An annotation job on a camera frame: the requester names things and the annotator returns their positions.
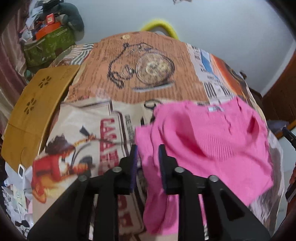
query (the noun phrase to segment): pink shirt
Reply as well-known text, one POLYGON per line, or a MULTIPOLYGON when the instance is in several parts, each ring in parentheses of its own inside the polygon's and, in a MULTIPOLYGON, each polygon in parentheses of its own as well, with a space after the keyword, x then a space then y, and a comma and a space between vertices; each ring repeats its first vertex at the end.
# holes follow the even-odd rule
POLYGON ((266 125, 239 97, 218 109, 189 101, 163 104, 154 115, 135 133, 148 183, 143 220, 151 234, 178 232, 178 196, 162 188, 160 144, 194 175, 217 175, 246 206, 273 185, 266 125))

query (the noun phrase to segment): orange container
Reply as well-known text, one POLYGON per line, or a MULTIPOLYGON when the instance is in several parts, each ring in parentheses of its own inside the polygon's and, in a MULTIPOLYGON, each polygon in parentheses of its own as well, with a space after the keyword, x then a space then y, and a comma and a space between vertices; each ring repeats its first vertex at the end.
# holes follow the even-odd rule
POLYGON ((61 26, 61 23, 60 22, 53 23, 51 25, 46 25, 44 28, 40 29, 36 33, 36 40, 41 39, 42 37, 44 37, 48 33, 51 33, 52 31, 58 29, 60 26, 61 26))

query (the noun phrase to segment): green storage bin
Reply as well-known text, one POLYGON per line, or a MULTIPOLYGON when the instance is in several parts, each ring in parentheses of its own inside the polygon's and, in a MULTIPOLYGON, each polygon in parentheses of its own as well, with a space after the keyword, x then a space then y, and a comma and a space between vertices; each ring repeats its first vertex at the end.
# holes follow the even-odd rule
POLYGON ((61 26, 45 35, 37 42, 24 46, 28 67, 53 61, 60 53, 75 44, 73 32, 67 26, 61 26))

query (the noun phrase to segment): metal bolt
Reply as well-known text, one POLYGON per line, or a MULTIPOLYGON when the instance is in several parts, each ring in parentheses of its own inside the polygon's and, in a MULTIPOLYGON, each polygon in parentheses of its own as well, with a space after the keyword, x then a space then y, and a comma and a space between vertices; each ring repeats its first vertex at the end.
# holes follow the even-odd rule
POLYGON ((122 168, 121 167, 114 167, 112 169, 112 171, 114 171, 114 172, 121 172, 122 171, 122 168))
POLYGON ((215 175, 211 175, 210 177, 209 177, 209 179, 212 181, 212 182, 217 182, 218 180, 219 180, 219 178, 217 177, 217 176, 215 176, 215 175))
POLYGON ((177 173, 182 173, 182 172, 184 172, 185 170, 184 170, 184 168, 182 168, 182 167, 176 167, 175 168, 175 172, 177 172, 177 173))
POLYGON ((86 175, 81 175, 78 177, 78 180, 81 181, 81 182, 84 182, 87 180, 87 176, 86 175))

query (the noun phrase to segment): cartoon figure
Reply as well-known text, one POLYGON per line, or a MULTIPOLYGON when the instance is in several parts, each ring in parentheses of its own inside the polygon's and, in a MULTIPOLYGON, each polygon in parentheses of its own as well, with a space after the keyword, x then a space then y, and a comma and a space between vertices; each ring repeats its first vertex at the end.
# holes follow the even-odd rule
MULTIPOLYGON (((87 132, 84 127, 80 132, 87 132)), ((76 147, 82 143, 95 140, 94 135, 88 135, 86 139, 70 144, 64 135, 56 136, 45 147, 45 153, 48 155, 33 162, 32 194, 41 203, 46 202, 45 189, 54 188, 52 183, 60 182, 70 175, 90 176, 90 169, 94 167, 92 157, 85 156, 79 163, 74 165, 76 147), (65 158, 73 152, 72 163, 66 163, 65 158)))
POLYGON ((124 81, 131 80, 136 75, 138 83, 143 87, 133 87, 135 92, 145 92, 173 85, 169 80, 175 71, 173 61, 164 56, 158 49, 146 44, 123 44, 122 52, 110 62, 107 77, 122 89, 124 81), (133 55, 129 64, 122 65, 124 56, 133 55))

